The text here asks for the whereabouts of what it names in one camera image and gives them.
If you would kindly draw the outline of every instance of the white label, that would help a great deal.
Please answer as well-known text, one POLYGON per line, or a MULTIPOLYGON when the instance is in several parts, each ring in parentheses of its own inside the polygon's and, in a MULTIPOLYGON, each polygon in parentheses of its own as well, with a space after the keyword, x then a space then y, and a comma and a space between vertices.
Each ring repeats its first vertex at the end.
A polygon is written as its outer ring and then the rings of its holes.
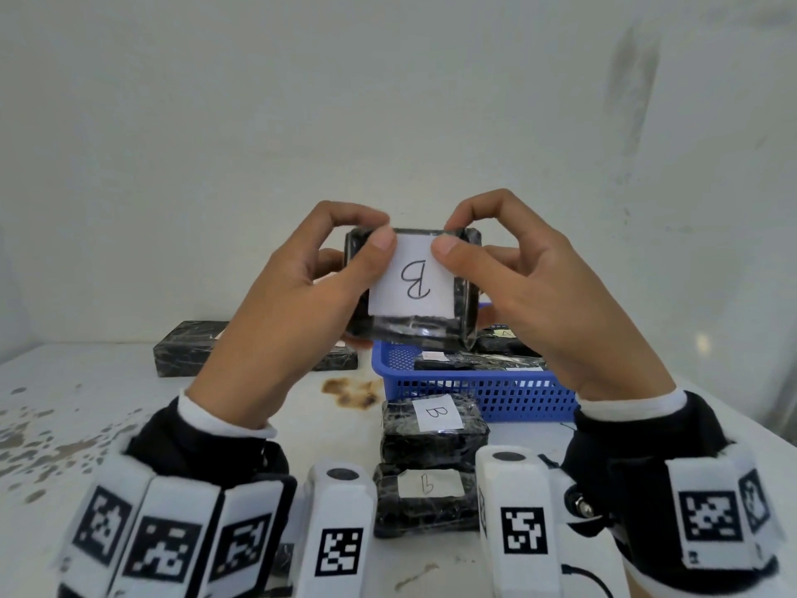
POLYGON ((442 352, 424 351, 421 353, 424 361, 447 361, 448 357, 442 352))
POLYGON ((432 399, 416 399, 412 402, 418 416, 421 432, 459 430, 464 428, 462 418, 453 404, 451 395, 435 396, 432 399))
POLYGON ((433 235, 397 236, 387 271, 371 288, 372 316, 438 316, 453 319, 453 275, 432 257, 433 235))
POLYGON ((461 498, 462 479, 455 470, 406 470, 398 475, 400 498, 461 498))

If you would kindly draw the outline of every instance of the white table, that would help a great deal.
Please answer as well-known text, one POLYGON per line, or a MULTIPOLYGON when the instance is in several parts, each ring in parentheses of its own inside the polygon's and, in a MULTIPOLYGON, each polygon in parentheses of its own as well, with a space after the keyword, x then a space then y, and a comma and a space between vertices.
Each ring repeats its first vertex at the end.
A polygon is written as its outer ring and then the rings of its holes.
MULTIPOLYGON (((300 482, 321 458, 354 462, 369 471, 379 461, 379 405, 364 412, 344 409, 320 391, 331 377, 371 379, 370 365, 360 366, 358 371, 308 375, 274 418, 278 440, 300 482)), ((48 565, 106 443, 117 432, 140 426, 189 381, 158 379, 147 344, 46 345, 0 366, 0 587, 5 596, 54 595, 56 574, 48 565)), ((783 525, 791 537, 797 536, 797 449, 707 398, 726 430, 756 449, 783 525)), ((528 446, 555 461, 563 458, 572 434, 558 423, 492 424, 491 429, 491 443, 528 446)), ((628 596, 619 557, 605 532, 587 540, 560 528, 560 556, 600 576, 617 598, 628 596)), ((782 551, 781 562, 783 574, 797 586, 794 544, 782 551)), ((565 596, 603 596, 581 577, 565 577, 563 587, 565 596)), ((491 595, 477 533, 374 542, 367 598, 491 595)))

